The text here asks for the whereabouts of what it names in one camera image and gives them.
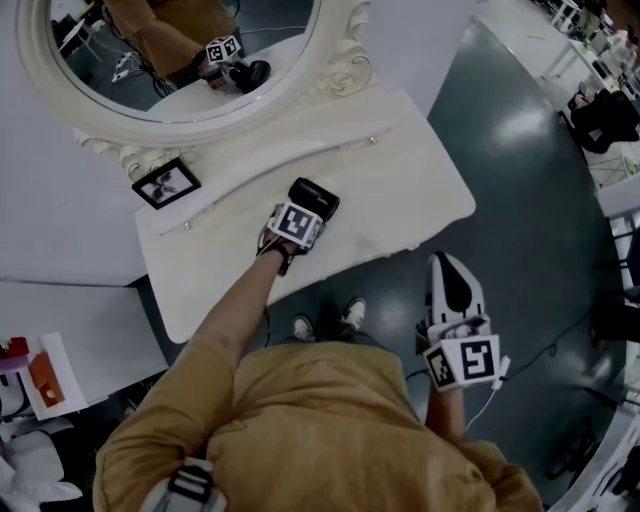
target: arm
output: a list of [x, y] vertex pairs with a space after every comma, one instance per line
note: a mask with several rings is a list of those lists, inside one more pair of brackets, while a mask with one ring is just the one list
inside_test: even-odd
[[465, 442], [462, 388], [438, 392], [431, 388], [426, 426], [454, 445], [482, 473], [496, 497], [500, 512], [541, 511], [542, 503], [524, 470], [509, 464], [491, 443]]
[[[284, 245], [290, 253], [296, 247]], [[281, 264], [282, 255], [276, 251], [258, 257], [205, 317], [193, 341], [218, 343], [237, 366], [258, 327]]]
[[207, 315], [175, 364], [97, 458], [97, 511], [139, 510], [149, 491], [230, 419], [235, 369], [260, 321], [282, 255], [258, 257]]
[[136, 36], [145, 46], [141, 50], [150, 57], [158, 55], [182, 64], [202, 48], [177, 28], [158, 20], [147, 0], [106, 0], [105, 4], [122, 35]]
[[465, 440], [464, 395], [462, 388], [438, 392], [431, 386], [426, 426], [451, 444]]

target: office chair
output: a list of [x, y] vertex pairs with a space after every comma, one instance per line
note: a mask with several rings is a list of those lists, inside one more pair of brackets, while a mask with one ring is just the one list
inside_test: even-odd
[[604, 154], [614, 142], [640, 140], [640, 115], [622, 91], [603, 89], [593, 102], [571, 113], [571, 122], [574, 140], [592, 153]]

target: strap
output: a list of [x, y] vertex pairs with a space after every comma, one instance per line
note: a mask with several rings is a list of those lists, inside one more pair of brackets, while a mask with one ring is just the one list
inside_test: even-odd
[[280, 265], [280, 270], [278, 270], [278, 275], [279, 276], [286, 275], [287, 270], [289, 270], [289, 265], [291, 265], [291, 262], [293, 261], [293, 255], [289, 254], [289, 251], [287, 251], [285, 246], [282, 245], [280, 242], [274, 242], [272, 244], [267, 245], [264, 249], [260, 250], [258, 252], [258, 256], [266, 254], [270, 251], [278, 251], [280, 254], [282, 254], [282, 265]]

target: white cloth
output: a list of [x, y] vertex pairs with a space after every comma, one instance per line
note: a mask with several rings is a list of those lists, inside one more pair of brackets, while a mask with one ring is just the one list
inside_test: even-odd
[[36, 512], [39, 503], [80, 498], [75, 485], [59, 482], [62, 462], [44, 432], [30, 432], [5, 444], [0, 458], [0, 499], [14, 512]]

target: black wire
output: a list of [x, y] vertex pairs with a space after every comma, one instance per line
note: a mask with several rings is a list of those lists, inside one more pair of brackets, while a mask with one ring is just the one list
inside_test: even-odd
[[407, 375], [404, 380], [409, 380], [411, 377], [415, 377], [416, 375], [420, 375], [421, 373], [424, 373], [425, 375], [429, 375], [429, 372], [427, 371], [426, 368], [422, 368], [421, 370], [416, 370], [415, 372], [411, 372], [409, 375]]
[[564, 338], [570, 331], [572, 331], [573, 329], [575, 329], [576, 327], [578, 327], [578, 325], [580, 325], [585, 318], [587, 318], [589, 316], [589, 314], [591, 313], [591, 309], [593, 309], [593, 306], [589, 306], [589, 309], [587, 311], [585, 311], [580, 318], [578, 318], [578, 320], [576, 320], [574, 323], [572, 323], [569, 327], [567, 327], [566, 329], [564, 329], [560, 334], [558, 334], [554, 340], [549, 343], [546, 347], [544, 347], [542, 350], [540, 350], [540, 352], [538, 352], [533, 359], [531, 359], [531, 361], [529, 361], [526, 364], [523, 364], [522, 366], [520, 366], [519, 368], [516, 368], [513, 373], [510, 376], [505, 376], [502, 377], [503, 381], [509, 381], [509, 380], [513, 380], [515, 379], [518, 375], [520, 375], [521, 373], [525, 372], [526, 370], [528, 370], [529, 368], [531, 368], [531, 366], [534, 365], [534, 363], [540, 359], [545, 353], [549, 354], [549, 357], [555, 357], [556, 354], [558, 353], [558, 344], [560, 343], [560, 341], [562, 340], [562, 338]]
[[267, 310], [267, 308], [264, 308], [264, 311], [262, 312], [265, 321], [267, 322], [267, 341], [264, 342], [264, 347], [262, 348], [267, 348], [267, 346], [269, 345], [269, 342], [271, 341], [271, 315], [269, 314], [269, 311]]

